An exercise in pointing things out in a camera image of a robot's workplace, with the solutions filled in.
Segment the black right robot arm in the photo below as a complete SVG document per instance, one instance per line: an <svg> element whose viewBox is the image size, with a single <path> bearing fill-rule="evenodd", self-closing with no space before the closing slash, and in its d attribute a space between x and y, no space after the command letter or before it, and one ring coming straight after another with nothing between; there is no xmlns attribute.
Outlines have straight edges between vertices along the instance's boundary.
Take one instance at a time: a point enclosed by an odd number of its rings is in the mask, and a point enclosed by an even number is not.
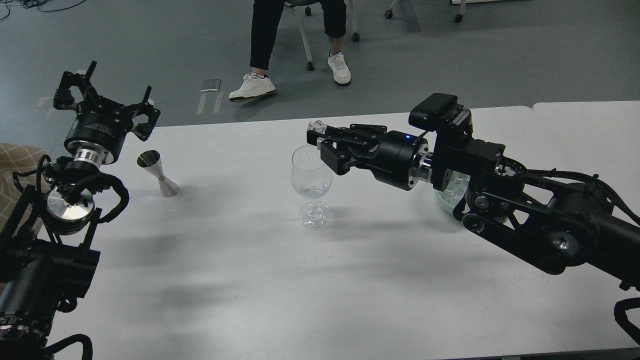
<svg viewBox="0 0 640 360"><path fill-rule="evenodd" d="M312 121L307 144L337 175L352 167L403 191L417 182L444 191L455 173L470 182L453 215L466 230L550 275L590 264L640 285L639 217L597 174L533 170L505 156L505 146L473 137L473 114L458 97L434 93L410 111L408 123L435 132L434 149L423 135L386 126L333 127Z"/></svg>

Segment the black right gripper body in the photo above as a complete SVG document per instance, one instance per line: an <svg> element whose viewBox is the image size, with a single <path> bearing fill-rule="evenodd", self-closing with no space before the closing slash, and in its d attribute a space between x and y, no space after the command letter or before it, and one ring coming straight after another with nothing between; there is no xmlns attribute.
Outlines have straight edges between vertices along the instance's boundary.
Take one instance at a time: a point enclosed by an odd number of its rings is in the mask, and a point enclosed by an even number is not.
<svg viewBox="0 0 640 360"><path fill-rule="evenodd" d="M431 153L427 139L389 131L364 145L351 145L355 166L370 170L379 182L410 191L431 180Z"/></svg>

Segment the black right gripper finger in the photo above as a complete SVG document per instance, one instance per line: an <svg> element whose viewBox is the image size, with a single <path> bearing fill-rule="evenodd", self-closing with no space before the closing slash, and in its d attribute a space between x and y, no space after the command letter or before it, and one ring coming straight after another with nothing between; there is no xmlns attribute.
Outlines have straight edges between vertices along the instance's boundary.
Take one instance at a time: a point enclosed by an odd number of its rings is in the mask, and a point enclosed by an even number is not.
<svg viewBox="0 0 640 360"><path fill-rule="evenodd" d="M320 159L339 176L347 174L352 167L366 170L371 159L372 140L331 139L317 140Z"/></svg>
<svg viewBox="0 0 640 360"><path fill-rule="evenodd" d="M318 139L336 139L336 140L355 140L355 141L373 141L373 147L377 146L387 133L387 126L374 124L358 124L354 123L350 126L334 127L327 125L326 132L320 134L318 132L307 132L306 143L308 145L316 145Z"/></svg>

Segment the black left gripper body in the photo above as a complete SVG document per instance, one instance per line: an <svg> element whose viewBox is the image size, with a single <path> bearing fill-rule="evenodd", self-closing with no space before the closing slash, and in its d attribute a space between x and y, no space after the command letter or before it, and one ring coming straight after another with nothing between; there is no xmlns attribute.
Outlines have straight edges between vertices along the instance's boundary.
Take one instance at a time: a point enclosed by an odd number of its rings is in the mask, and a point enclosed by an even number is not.
<svg viewBox="0 0 640 360"><path fill-rule="evenodd" d="M73 155L74 162L93 166L114 164L120 157L126 135L132 129L131 119L82 112L71 125L64 147Z"/></svg>

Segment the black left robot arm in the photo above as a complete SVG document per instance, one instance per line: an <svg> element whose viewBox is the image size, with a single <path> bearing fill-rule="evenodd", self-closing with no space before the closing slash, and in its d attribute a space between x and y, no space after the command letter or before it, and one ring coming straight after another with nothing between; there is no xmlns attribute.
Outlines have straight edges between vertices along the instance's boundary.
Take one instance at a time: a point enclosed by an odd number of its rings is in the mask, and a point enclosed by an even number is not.
<svg viewBox="0 0 640 360"><path fill-rule="evenodd" d="M55 90L53 107L75 112L64 141L69 155L44 154L33 169L11 173L19 196L1 230L3 360L52 360L73 344L83 360L93 358L85 334L48 339L55 315L73 312L89 291L101 256L91 248L98 225L130 202L124 183L101 167L119 159L128 134L148 140L161 113L150 86L130 105L99 95L90 80L96 66L65 71Z"/></svg>

